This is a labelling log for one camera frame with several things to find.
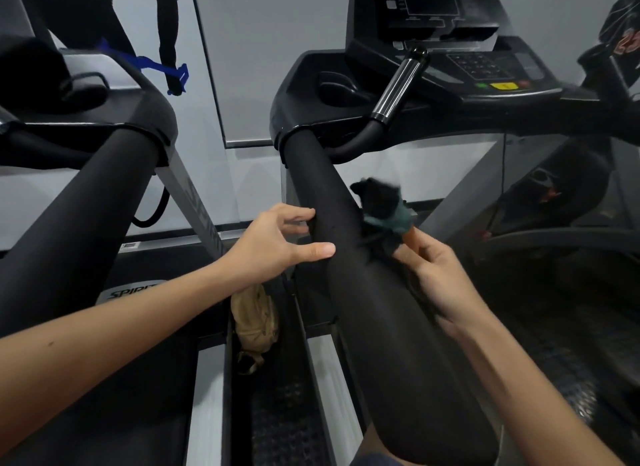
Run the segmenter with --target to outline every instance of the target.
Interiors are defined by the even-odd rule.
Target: treadmill belt
[[[280,314],[280,338],[255,374],[234,370],[232,463],[331,464],[296,304],[283,279],[266,288]]]
[[[624,462],[640,464],[640,301],[596,289],[598,276],[582,264],[575,255],[509,255],[470,275],[581,420]]]

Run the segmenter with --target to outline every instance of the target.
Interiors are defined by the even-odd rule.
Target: black padded handrail
[[[336,245],[329,292],[383,443],[418,464],[494,464],[499,446],[489,421],[401,277],[360,245],[360,211],[314,134],[294,133],[284,158],[300,203],[316,209],[313,239]]]
[[[95,303],[158,154],[140,132],[114,131],[0,260],[0,337]]]

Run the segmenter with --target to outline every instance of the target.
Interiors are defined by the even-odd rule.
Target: forearm
[[[493,314],[458,341],[532,466],[622,464]]]
[[[0,340],[0,456],[100,381],[245,287],[225,258]]]

